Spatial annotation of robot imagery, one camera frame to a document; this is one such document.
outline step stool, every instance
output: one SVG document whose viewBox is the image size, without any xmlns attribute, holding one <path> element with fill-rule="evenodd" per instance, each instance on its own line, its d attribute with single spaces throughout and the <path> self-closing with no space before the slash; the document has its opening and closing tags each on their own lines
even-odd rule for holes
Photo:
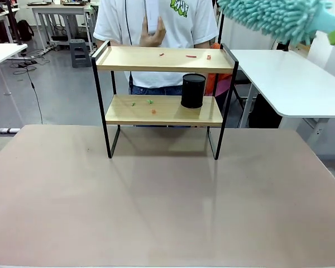
<svg viewBox="0 0 335 268">
<path fill-rule="evenodd" d="M 83 39 L 71 39 L 69 41 L 69 49 L 71 51 L 71 59 L 72 59 L 72 67 L 78 68 L 80 66 L 82 67 L 91 67 L 92 63 L 90 61 L 90 57 L 88 54 L 87 45 L 85 44 L 85 41 Z M 77 49 L 80 49 L 83 51 L 82 53 L 76 53 Z"/>
</svg>

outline wooden shelf board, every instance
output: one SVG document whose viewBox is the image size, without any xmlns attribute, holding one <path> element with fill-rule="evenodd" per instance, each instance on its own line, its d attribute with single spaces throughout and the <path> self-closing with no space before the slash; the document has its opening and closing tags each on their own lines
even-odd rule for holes
<svg viewBox="0 0 335 268">
<path fill-rule="evenodd" d="M 222 116 L 214 97 L 204 97 L 202 108 L 187 109 L 181 105 L 181 96 L 114 95 L 106 114 L 106 123 L 220 127 Z"/>
<path fill-rule="evenodd" d="M 162 47 L 108 47 L 97 60 L 98 70 L 170 71 L 232 74 L 235 63 L 221 49 L 168 49 Z"/>
</svg>

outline black cup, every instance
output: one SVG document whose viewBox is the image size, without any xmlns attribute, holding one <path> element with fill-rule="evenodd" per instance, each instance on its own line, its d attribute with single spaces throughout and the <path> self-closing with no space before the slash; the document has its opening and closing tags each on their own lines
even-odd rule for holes
<svg viewBox="0 0 335 268">
<path fill-rule="evenodd" d="M 183 79 L 181 105 L 190 109 L 201 108 L 205 93 L 206 78 L 201 74 L 185 74 Z"/>
</svg>

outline gray floor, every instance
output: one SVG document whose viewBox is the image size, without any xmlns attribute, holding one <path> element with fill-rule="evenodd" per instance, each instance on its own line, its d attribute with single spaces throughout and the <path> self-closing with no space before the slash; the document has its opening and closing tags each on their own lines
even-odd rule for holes
<svg viewBox="0 0 335 268">
<path fill-rule="evenodd" d="M 37 40 L 28 43 L 28 51 L 36 49 Z M 40 101 L 44 124 L 57 125 L 100 125 L 99 105 L 92 68 L 74 69 L 71 67 L 69 50 L 50 51 L 45 56 L 50 60 L 37 70 L 30 72 Z M 24 123 L 40 123 L 40 114 L 35 94 L 27 74 L 13 75 L 17 69 L 9 66 L 11 61 L 1 64 L 6 82 L 20 110 Z M 100 74 L 105 108 L 112 99 L 112 83 L 109 72 Z M 116 73 L 118 94 L 128 93 L 128 83 L 123 73 Z M 248 86 L 239 88 L 240 95 L 246 95 Z M 242 109 L 233 96 L 233 104 L 227 127 L 236 127 Z M 0 81 L 0 128 L 21 127 L 12 103 L 3 95 Z"/>
</svg>

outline black metal frame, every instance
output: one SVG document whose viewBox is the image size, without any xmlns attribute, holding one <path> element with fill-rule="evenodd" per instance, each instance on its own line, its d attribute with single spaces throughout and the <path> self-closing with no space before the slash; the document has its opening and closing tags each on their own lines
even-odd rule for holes
<svg viewBox="0 0 335 268">
<path fill-rule="evenodd" d="M 106 112 L 104 110 L 104 104 L 103 104 L 103 98 L 102 98 L 102 91 L 101 91 L 101 84 L 99 82 L 99 74 L 98 74 L 98 69 L 97 69 L 97 60 L 103 55 L 106 49 L 108 49 L 111 46 L 110 42 L 104 43 L 92 56 L 92 67 L 93 67 L 93 73 L 94 73 L 94 80 L 95 80 L 95 86 L 97 88 L 97 95 L 98 95 L 98 102 L 99 102 L 99 109 L 100 109 L 100 116 L 102 118 L 102 125 L 103 125 L 103 131 L 104 131 L 104 138 L 106 139 L 106 146 L 107 146 L 107 153 L 108 157 L 111 159 L 113 157 L 119 133 L 121 130 L 120 125 L 118 125 L 118 130 L 116 132 L 116 135 L 114 137 L 114 141 L 112 144 L 112 147 L 110 146 L 109 142 L 109 136 L 108 136 L 108 128 L 107 128 L 107 123 L 106 123 Z M 226 105 L 226 110 L 223 115 L 223 121 L 221 125 L 221 132 L 219 135 L 219 140 L 217 144 L 217 148 L 215 148 L 215 145 L 213 144 L 213 139 L 212 136 L 210 135 L 210 127 L 207 127 L 207 136 L 211 145 L 212 153 L 214 156 L 215 160 L 218 160 L 219 158 L 219 153 L 221 151 L 221 145 L 222 145 L 222 140 L 223 140 L 223 134 L 224 134 L 224 129 L 226 127 L 226 122 L 227 122 L 227 116 L 228 116 L 228 111 L 229 107 L 231 104 L 231 99 L 232 99 L 232 92 L 233 89 L 235 88 L 235 81 L 236 81 L 236 76 L 237 76 L 237 70 L 239 66 L 239 62 L 236 59 L 236 57 L 232 54 L 230 49 L 224 44 L 221 45 L 221 49 L 227 53 L 230 58 L 234 61 L 234 68 L 233 68 L 233 73 L 232 73 L 232 80 L 231 80 L 231 88 L 228 91 L 228 96 L 227 96 L 227 105 Z M 113 94 L 117 95 L 117 88 L 116 88 L 116 80 L 114 77 L 114 71 L 111 71 L 111 76 L 112 76 L 112 87 L 113 87 Z M 214 89 L 213 89 L 213 96 L 216 96 L 216 90 L 217 90 L 217 83 L 218 83 L 218 74 L 216 75 L 215 79 L 215 84 L 214 84 Z"/>
<path fill-rule="evenodd" d="M 102 125 L 103 125 L 103 131 L 104 131 L 104 138 L 106 139 L 106 146 L 107 146 L 107 153 L 108 157 L 112 158 L 114 151 L 116 149 L 119 133 L 121 131 L 120 125 L 118 125 L 118 129 L 116 132 L 116 135 L 114 137 L 114 141 L 112 144 L 112 148 L 109 143 L 109 136 L 108 136 L 108 128 L 106 123 L 106 113 L 104 110 L 104 104 L 103 104 L 103 98 L 102 98 L 102 91 L 101 91 L 101 84 L 99 83 L 99 75 L 97 70 L 97 62 L 96 59 L 99 59 L 100 56 L 105 52 L 105 50 L 111 46 L 111 43 L 108 42 L 106 45 L 101 46 L 92 56 L 92 67 L 93 67 L 93 73 L 94 73 L 94 81 L 95 81 L 95 87 L 97 88 L 97 95 L 98 95 L 98 102 L 99 102 L 99 109 L 100 109 L 100 116 L 102 118 Z M 116 79 L 114 77 L 114 72 L 111 71 L 112 76 L 112 85 L 113 85 L 113 94 L 117 95 L 117 88 L 116 88 Z"/>
<path fill-rule="evenodd" d="M 207 127 L 207 136 L 208 136 L 208 139 L 210 141 L 213 157 L 214 157 L 215 160 L 218 160 L 219 153 L 221 151 L 223 134 L 224 134 L 224 130 L 226 128 L 229 107 L 231 105 L 232 93 L 235 89 L 235 81 L 236 81 L 238 66 L 240 64 L 238 62 L 237 58 L 232 53 L 232 51 L 225 44 L 221 44 L 221 49 L 224 52 L 226 52 L 232 58 L 232 60 L 234 60 L 234 68 L 233 68 L 233 73 L 232 73 L 231 85 L 229 86 L 229 91 L 228 91 L 228 95 L 227 95 L 227 103 L 226 103 L 226 108 L 225 108 L 225 111 L 224 111 L 224 114 L 223 114 L 223 121 L 222 121 L 222 126 L 221 126 L 221 132 L 219 134 L 217 148 L 214 145 L 214 142 L 213 142 L 213 139 L 212 139 L 212 136 L 211 136 L 211 132 L 210 132 L 210 127 Z M 215 85 L 214 85 L 214 89 L 213 89 L 213 96 L 214 97 L 216 96 L 217 83 L 218 83 L 218 74 L 216 75 Z"/>
</svg>

